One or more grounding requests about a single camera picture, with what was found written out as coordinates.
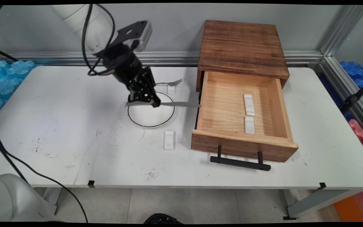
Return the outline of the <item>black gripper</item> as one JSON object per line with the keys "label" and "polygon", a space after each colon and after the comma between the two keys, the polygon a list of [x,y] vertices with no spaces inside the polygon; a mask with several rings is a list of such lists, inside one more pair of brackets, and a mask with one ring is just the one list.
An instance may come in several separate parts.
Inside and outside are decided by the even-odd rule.
{"label": "black gripper", "polygon": [[113,70],[115,78],[129,90],[128,103],[149,103],[159,107],[160,98],[155,90],[155,80],[150,67],[142,68],[142,63],[133,50],[125,44],[110,46],[102,55],[103,65]]}

